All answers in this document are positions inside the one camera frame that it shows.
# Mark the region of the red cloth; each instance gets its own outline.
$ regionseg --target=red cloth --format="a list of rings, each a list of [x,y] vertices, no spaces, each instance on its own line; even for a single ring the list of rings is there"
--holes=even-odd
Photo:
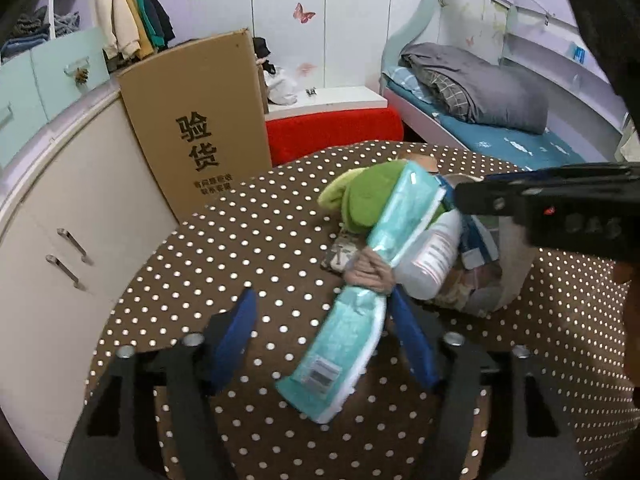
[[[402,121],[393,108],[321,112],[267,121],[271,163],[363,140],[402,140]]]

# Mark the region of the brown polka dot fabric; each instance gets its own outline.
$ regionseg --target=brown polka dot fabric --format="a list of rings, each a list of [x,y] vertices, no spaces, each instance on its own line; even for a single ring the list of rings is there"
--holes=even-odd
[[[319,193],[346,170],[402,152],[432,154],[441,173],[514,171],[511,164],[452,148],[362,142],[322,150],[241,184],[183,222],[133,277],[98,342],[88,391],[118,346],[146,351],[175,344],[252,286],[258,321],[246,362],[211,399],[239,479],[409,478],[439,402],[415,383],[392,335],[384,333],[354,394],[330,424],[308,420],[274,388],[300,362],[342,286],[319,263],[339,231],[339,218],[318,209]],[[622,369],[626,288],[610,280],[611,268],[599,258],[540,250],[508,308],[485,319],[440,311],[447,327],[489,350],[525,344],[542,357],[590,474],[609,463],[639,418]],[[478,471],[489,395],[479,392],[463,479]],[[162,388],[156,401],[167,475],[181,479]]]

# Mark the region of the white plastic bottle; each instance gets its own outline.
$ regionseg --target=white plastic bottle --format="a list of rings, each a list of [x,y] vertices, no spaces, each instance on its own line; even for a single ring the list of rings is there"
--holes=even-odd
[[[394,269],[396,282],[416,300],[432,300],[458,256],[462,215],[457,209],[444,213],[418,236]]]

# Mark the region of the butterfly sticker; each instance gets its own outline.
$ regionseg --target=butterfly sticker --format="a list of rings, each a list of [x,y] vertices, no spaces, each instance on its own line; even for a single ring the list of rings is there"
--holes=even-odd
[[[315,12],[305,12],[301,3],[298,3],[296,5],[296,10],[293,11],[293,17],[299,20],[300,23],[308,22],[315,15]]]
[[[318,68],[316,65],[311,64],[311,63],[303,63],[302,65],[300,65],[297,69],[296,69],[296,73],[298,74],[298,76],[300,77],[306,77],[308,76],[311,72],[313,72],[313,70],[315,70],[316,68]]]

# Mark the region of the drawer handle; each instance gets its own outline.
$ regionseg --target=drawer handle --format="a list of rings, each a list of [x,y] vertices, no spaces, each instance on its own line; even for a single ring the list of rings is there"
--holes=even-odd
[[[84,286],[82,286],[82,283],[80,283],[80,280],[78,279],[78,277],[74,273],[72,273],[69,269],[67,269],[65,264],[62,263],[59,259],[57,259],[52,254],[47,254],[47,256],[45,256],[45,259],[51,265],[55,265],[57,268],[62,270],[62,272],[64,272],[68,277],[70,277],[71,281],[74,282],[74,287],[75,288],[78,288],[80,290],[84,290]]]
[[[89,58],[83,57],[65,66],[65,74],[74,78],[78,86],[83,85],[86,84],[89,79],[89,66]]]
[[[91,265],[91,260],[90,260],[90,259],[89,259],[89,257],[86,255],[86,251],[82,248],[82,245],[80,245],[80,244],[78,243],[78,240],[76,240],[76,239],[74,238],[74,236],[73,236],[69,231],[67,231],[66,229],[63,229],[63,228],[59,228],[59,229],[56,229],[56,232],[57,232],[60,236],[62,236],[63,238],[65,238],[66,240],[68,240],[69,242],[71,242],[71,244],[73,245],[73,247],[75,247],[76,249],[78,249],[78,252],[81,254],[80,259],[81,259],[84,263]]]
[[[5,107],[0,108],[0,128],[2,128],[13,118],[14,108],[11,106],[11,103],[7,103]]]

